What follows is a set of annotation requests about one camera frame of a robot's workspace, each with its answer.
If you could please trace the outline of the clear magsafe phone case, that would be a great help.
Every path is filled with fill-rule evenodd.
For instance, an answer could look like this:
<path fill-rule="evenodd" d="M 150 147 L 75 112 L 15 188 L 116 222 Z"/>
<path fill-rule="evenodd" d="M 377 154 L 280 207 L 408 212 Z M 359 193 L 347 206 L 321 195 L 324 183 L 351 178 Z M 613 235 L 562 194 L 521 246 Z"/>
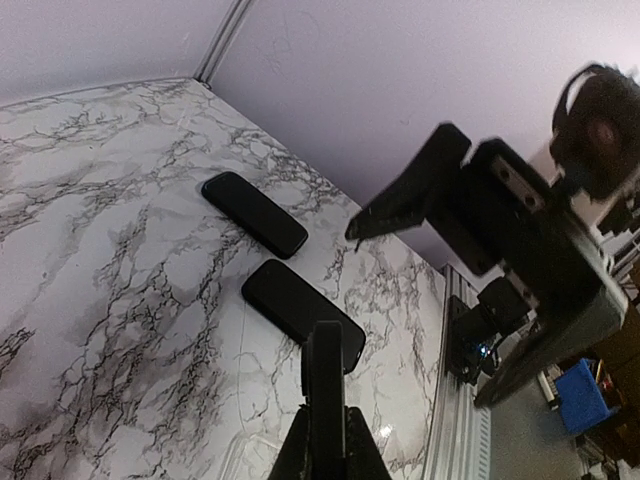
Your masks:
<path fill-rule="evenodd" d="M 283 441 L 262 433 L 236 434 L 226 450 L 218 478 L 267 479 L 283 444 Z"/>

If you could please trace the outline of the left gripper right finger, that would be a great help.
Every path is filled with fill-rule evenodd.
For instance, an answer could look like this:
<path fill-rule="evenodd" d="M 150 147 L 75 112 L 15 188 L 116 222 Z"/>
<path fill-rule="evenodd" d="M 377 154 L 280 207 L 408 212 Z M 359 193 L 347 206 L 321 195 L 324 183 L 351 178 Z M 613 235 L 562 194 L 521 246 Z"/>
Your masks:
<path fill-rule="evenodd" d="M 373 435 L 358 407 L 345 407 L 346 480 L 390 480 Z"/>

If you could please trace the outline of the black phone case camera cutouts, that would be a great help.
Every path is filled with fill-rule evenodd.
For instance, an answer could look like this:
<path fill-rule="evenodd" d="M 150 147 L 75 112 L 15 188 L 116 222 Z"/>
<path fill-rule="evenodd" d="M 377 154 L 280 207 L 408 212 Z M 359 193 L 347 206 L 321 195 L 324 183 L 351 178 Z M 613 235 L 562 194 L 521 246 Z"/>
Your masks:
<path fill-rule="evenodd" d="M 237 173 L 204 182 L 201 194 L 279 259 L 289 259 L 308 239 L 307 230 L 282 207 Z"/>

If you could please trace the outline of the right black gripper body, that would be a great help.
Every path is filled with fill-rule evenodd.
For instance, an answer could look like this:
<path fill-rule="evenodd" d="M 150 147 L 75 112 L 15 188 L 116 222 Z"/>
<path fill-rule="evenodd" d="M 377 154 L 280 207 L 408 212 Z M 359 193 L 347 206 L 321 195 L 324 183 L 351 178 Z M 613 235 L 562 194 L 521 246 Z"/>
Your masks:
<path fill-rule="evenodd" d="M 427 220 L 474 275 L 501 266 L 535 304 L 538 331 L 478 391 L 477 407 L 495 407 L 543 368 L 622 328 L 628 299 L 593 236 L 503 140 L 478 146 Z"/>

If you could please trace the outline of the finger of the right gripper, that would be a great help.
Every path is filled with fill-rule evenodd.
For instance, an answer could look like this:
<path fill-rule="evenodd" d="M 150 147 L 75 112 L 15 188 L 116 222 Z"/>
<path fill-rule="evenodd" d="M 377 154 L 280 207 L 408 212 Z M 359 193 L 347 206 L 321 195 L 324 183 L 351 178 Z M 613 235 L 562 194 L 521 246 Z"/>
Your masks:
<path fill-rule="evenodd" d="M 362 242 L 429 223 L 453 250 L 471 250 L 464 224 L 469 172 L 462 161 L 471 140 L 453 123 L 439 124 L 402 173 L 348 223 L 345 239 Z"/>

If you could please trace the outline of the black phone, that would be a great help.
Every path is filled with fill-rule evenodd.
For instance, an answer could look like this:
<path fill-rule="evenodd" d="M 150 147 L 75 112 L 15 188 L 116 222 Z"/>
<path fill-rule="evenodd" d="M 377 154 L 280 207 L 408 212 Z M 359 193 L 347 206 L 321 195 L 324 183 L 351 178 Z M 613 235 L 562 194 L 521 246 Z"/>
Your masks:
<path fill-rule="evenodd" d="M 294 270 L 266 260 L 241 287 L 243 298 L 283 333 L 302 345 L 314 326 L 337 321 L 342 326 L 344 371 L 356 368 L 364 350 L 364 330 Z"/>
<path fill-rule="evenodd" d="M 302 392 L 308 412 L 309 479 L 346 477 L 346 413 L 342 326 L 322 321 L 302 350 Z"/>

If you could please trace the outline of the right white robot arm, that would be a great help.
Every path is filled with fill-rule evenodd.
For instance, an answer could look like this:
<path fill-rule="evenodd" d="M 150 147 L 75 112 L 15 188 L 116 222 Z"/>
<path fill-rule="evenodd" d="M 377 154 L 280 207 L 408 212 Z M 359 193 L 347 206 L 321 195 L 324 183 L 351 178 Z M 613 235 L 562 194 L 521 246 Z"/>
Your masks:
<path fill-rule="evenodd" d="M 577 72 L 554 111 L 547 150 L 553 180 L 503 140 L 473 146 L 442 123 L 345 232 L 358 243 L 428 223 L 473 274 L 502 270 L 453 322 L 451 371 L 472 383 L 482 343 L 510 335 L 529 313 L 538 328 L 480 387 L 479 408 L 617 332 L 626 316 L 627 297 L 596 236 L 622 230 L 639 210 L 638 84 L 600 64 Z"/>

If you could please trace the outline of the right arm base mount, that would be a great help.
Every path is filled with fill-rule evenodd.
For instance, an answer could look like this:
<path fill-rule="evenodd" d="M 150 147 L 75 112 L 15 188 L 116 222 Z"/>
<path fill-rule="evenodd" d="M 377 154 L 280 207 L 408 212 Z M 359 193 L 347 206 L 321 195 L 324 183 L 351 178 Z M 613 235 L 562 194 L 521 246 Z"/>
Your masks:
<path fill-rule="evenodd" d="M 505 278 L 489 283 L 470 308 L 459 296 L 448 301 L 447 370 L 459 381 L 475 386 L 481 373 L 492 377 L 501 359 L 498 349 L 529 322 L 530 306 Z"/>

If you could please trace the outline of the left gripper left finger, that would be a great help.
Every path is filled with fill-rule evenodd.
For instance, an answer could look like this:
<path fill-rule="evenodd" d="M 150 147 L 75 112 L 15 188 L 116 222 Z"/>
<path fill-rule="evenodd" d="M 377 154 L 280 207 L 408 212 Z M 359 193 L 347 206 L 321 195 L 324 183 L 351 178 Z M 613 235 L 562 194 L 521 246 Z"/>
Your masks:
<path fill-rule="evenodd" d="M 311 479 L 309 408 L 301 405 L 269 474 L 269 480 Z"/>

